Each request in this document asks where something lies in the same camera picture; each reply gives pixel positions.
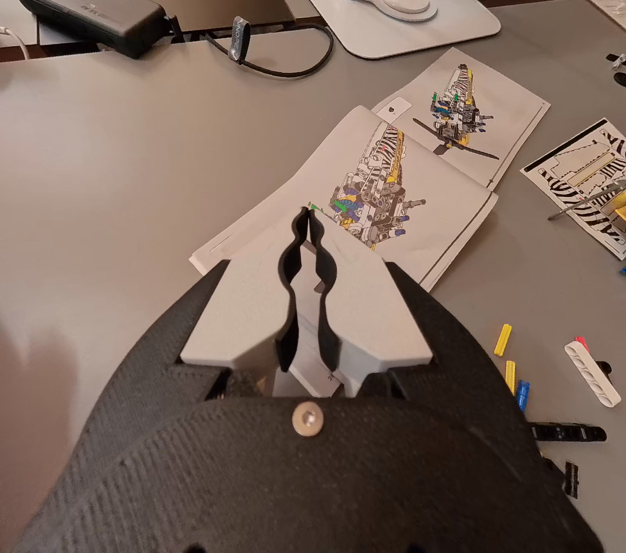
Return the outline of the white lego beam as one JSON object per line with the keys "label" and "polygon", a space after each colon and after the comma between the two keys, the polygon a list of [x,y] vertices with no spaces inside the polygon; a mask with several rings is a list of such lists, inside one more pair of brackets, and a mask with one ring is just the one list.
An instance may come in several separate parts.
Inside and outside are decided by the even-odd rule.
{"label": "white lego beam", "polygon": [[574,340],[565,345],[564,350],[603,406],[614,408],[622,402],[622,397],[600,368],[599,363],[592,358],[582,343]]}

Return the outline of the zebra striped sticker sheet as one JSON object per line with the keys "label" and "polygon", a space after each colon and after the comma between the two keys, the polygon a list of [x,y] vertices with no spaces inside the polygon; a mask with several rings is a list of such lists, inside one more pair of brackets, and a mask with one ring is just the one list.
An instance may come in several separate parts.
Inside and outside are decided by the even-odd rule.
{"label": "zebra striped sticker sheet", "polygon": [[521,173],[615,257],[625,259],[625,136],[607,119],[570,138]]}

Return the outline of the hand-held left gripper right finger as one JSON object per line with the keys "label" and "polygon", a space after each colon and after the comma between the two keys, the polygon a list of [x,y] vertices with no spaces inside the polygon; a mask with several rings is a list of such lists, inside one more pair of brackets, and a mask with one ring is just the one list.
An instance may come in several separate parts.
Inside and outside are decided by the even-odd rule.
{"label": "hand-held left gripper right finger", "polygon": [[396,286],[387,263],[318,210],[309,211],[319,301],[322,361],[357,395],[366,377],[429,364],[433,352]]}

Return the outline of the lego instruction booklet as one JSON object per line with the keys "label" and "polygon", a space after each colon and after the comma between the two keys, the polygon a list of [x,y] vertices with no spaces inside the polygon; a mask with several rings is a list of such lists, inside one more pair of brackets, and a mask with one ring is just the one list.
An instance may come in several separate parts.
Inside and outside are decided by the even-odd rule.
{"label": "lego instruction booklet", "polygon": [[[209,274],[241,232],[255,233],[292,209],[308,208],[379,255],[391,276],[399,267],[409,284],[429,292],[495,205],[495,185],[548,108],[450,48],[377,110],[349,112],[283,186],[190,261]],[[307,348],[319,349],[324,285],[309,232],[301,256],[293,280],[297,352],[301,337]]]}

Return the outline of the black power bank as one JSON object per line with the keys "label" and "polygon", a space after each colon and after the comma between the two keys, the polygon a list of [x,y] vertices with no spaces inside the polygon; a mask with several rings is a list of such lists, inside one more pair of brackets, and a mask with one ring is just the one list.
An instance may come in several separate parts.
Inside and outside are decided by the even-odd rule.
{"label": "black power bank", "polygon": [[151,0],[19,0],[39,21],[131,58],[167,37],[165,9]]}

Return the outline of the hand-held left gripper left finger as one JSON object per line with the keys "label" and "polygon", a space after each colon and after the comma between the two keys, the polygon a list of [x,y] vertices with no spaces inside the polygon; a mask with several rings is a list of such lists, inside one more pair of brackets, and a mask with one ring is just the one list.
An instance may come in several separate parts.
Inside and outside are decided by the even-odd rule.
{"label": "hand-held left gripper left finger", "polygon": [[182,352],[188,364],[251,376],[272,396],[278,371],[286,373],[299,342],[297,293],[309,209],[295,208],[256,230],[241,232],[228,256],[210,271],[215,288]]}

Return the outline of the long black lego beam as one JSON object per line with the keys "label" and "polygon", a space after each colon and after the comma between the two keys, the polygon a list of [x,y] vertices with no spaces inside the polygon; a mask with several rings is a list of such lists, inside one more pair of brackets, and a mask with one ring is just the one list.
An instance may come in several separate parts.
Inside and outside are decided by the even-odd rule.
{"label": "long black lego beam", "polygon": [[581,423],[529,423],[537,442],[605,442],[606,431],[599,427]]}

